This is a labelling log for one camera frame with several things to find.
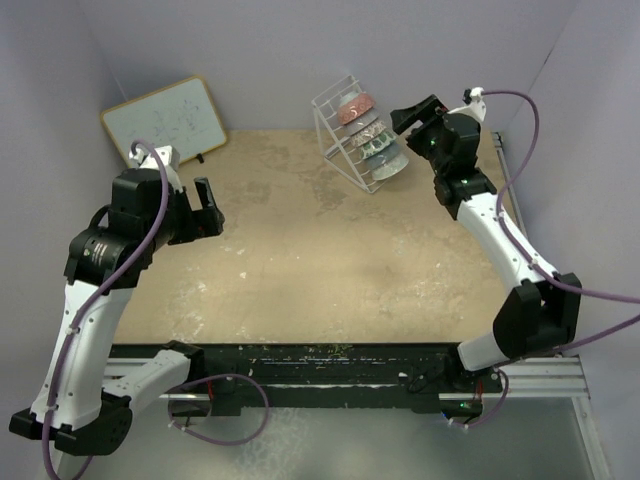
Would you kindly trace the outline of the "green leaf pattern bowl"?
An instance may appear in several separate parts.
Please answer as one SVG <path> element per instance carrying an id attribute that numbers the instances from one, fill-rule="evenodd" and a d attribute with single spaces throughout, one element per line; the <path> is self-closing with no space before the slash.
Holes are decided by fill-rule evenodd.
<path id="1" fill-rule="evenodd" d="M 395 142 L 395 136 L 387 133 L 381 133 L 369 142 L 359 147 L 359 156 L 362 160 L 377 155 L 385 148 L 389 147 Z"/>

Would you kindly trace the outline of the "white lattice pattern bowl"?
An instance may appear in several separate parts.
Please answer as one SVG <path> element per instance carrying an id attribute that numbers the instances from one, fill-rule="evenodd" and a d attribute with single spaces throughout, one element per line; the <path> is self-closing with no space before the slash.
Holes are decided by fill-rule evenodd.
<path id="1" fill-rule="evenodd" d="M 355 147 L 361 147 L 380 135 L 386 129 L 386 125 L 382 120 L 376 120 L 366 126 L 364 129 L 351 136 L 351 144 Z"/>

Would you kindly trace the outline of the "white green patterned bowl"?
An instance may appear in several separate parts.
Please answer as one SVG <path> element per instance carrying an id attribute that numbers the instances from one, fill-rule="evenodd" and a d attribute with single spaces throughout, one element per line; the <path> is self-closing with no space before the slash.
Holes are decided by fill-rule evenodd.
<path id="1" fill-rule="evenodd" d="M 388 179 L 400 171 L 402 171 L 409 163 L 409 160 L 402 155 L 396 156 L 394 159 L 380 165 L 372 171 L 372 178 L 375 181 Z"/>

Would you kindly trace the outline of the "grey leaf pattern bowl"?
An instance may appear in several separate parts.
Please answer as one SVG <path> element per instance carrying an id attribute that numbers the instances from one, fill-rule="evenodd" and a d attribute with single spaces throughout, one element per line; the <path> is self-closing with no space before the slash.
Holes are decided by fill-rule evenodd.
<path id="1" fill-rule="evenodd" d="M 375 106 L 375 100 L 366 92 L 351 91 L 339 103 L 337 116 L 341 125 L 358 119 Z"/>

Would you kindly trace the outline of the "white wire dish rack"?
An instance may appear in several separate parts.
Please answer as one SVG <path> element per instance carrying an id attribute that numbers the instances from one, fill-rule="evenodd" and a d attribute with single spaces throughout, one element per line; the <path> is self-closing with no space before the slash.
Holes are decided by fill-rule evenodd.
<path id="1" fill-rule="evenodd" d="M 315 96 L 311 100 L 311 106 L 323 161 L 359 189 L 374 194 L 384 185 L 385 180 L 377 181 L 372 178 L 338 119 L 340 101 L 349 94 L 362 92 L 359 81 L 349 74 Z"/>

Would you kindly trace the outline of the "red rimmed dotted bowl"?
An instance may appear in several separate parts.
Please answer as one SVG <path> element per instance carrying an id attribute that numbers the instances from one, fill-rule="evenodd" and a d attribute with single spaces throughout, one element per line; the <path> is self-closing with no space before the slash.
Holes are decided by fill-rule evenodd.
<path id="1" fill-rule="evenodd" d="M 370 171 L 376 170 L 380 166 L 393 160 L 398 154 L 401 153 L 401 147 L 394 143 L 380 152 L 365 160 L 366 166 Z"/>

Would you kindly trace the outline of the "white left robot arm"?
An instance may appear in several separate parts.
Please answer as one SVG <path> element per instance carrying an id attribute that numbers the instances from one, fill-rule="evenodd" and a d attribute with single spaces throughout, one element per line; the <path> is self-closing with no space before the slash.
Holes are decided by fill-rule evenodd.
<path id="1" fill-rule="evenodd" d="M 52 365 L 31 406 L 12 415 L 10 432 L 48 438 L 73 456 L 104 456 L 123 443 L 135 414 L 179 387 L 194 392 L 206 378 L 201 348 L 161 346 L 137 374 L 105 382 L 114 334 L 141 273 L 164 245 L 218 236 L 224 216 L 205 177 L 194 180 L 201 209 L 178 183 L 164 188 L 158 170 L 128 169 L 112 184 L 111 202 L 70 243 L 65 308 Z"/>

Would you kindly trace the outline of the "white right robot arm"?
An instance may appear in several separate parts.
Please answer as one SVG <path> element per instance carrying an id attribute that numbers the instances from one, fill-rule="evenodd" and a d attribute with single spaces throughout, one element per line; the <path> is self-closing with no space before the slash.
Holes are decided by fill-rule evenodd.
<path id="1" fill-rule="evenodd" d="M 457 359 L 445 366 L 446 383 L 456 391 L 469 390 L 481 370 L 572 342 L 581 299 L 578 278 L 559 274 L 539 255 L 477 167 L 486 105 L 479 88 L 465 95 L 459 108 L 431 95 L 390 114 L 393 131 L 429 161 L 439 203 L 480 244 L 507 293 L 490 331 L 460 343 Z"/>

